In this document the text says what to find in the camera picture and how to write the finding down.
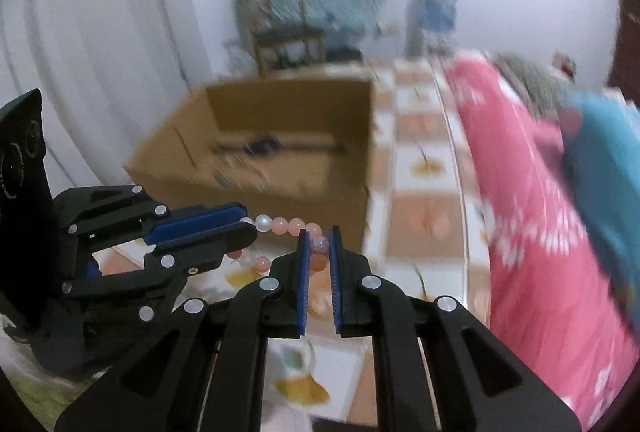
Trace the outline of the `pink strap smart watch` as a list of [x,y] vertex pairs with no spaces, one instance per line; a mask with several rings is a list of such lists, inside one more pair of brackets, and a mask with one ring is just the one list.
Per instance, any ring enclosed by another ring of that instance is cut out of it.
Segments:
[[280,152],[346,152],[342,143],[293,143],[284,144],[273,135],[264,135],[238,144],[215,143],[210,148],[214,154],[240,152],[250,157],[267,157]]

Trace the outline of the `pink floral blanket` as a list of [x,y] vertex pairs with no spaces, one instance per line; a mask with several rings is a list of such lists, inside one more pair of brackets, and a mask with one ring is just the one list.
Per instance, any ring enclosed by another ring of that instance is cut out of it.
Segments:
[[639,348],[573,204],[560,129],[504,92],[481,54],[448,59],[444,75],[483,204],[490,329],[589,430],[631,376]]

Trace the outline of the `brown cardboard box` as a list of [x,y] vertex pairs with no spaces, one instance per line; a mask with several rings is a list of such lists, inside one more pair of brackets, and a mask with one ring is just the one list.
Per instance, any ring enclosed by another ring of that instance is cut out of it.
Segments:
[[[171,209],[238,202],[251,216],[338,226],[363,243],[369,201],[373,85],[368,79],[276,79],[201,86],[134,151],[125,169]],[[273,135],[284,144],[342,143],[346,152],[214,154],[215,143]]]

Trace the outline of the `patterned tile table cover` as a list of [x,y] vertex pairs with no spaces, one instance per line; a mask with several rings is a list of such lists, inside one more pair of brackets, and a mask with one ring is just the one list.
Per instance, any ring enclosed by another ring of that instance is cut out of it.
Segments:
[[[409,296],[452,296],[488,317],[489,253],[475,170],[454,96],[440,68],[425,59],[349,62],[279,71],[265,79],[368,79],[373,85],[369,201],[357,251],[371,270]],[[231,298],[292,252],[286,220],[251,216],[264,229],[239,259],[190,278],[188,296]]]

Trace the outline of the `wooden chair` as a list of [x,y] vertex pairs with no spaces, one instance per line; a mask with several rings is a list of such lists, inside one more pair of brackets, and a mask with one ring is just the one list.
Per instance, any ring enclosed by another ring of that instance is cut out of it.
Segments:
[[313,43],[318,61],[326,61],[326,32],[310,22],[305,0],[239,0],[239,3],[244,10],[259,77],[270,73],[268,52],[277,54],[296,43],[303,44],[306,62],[312,59]]

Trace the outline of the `blue plush pillow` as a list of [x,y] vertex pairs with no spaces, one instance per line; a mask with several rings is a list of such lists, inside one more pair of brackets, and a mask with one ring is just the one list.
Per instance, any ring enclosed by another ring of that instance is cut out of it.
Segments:
[[639,111],[602,95],[561,104],[565,169],[576,207],[613,291],[639,313]]

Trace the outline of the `white water dispenser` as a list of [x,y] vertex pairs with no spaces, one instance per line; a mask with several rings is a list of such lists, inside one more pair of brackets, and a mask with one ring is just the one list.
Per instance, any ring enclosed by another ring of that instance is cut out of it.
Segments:
[[456,13],[448,0],[410,0],[406,49],[409,58],[447,55],[454,49]]

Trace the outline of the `grey patterned pillow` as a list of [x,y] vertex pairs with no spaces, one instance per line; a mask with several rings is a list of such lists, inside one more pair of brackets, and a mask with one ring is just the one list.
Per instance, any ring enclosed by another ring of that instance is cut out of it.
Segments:
[[513,53],[497,54],[490,59],[536,119],[558,118],[559,106],[577,91],[572,80],[551,66]]

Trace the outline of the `dark red door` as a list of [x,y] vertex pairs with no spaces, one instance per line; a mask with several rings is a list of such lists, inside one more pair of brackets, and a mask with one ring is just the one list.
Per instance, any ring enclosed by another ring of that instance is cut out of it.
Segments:
[[620,16],[608,85],[619,88],[626,100],[639,105],[639,0],[619,0]]

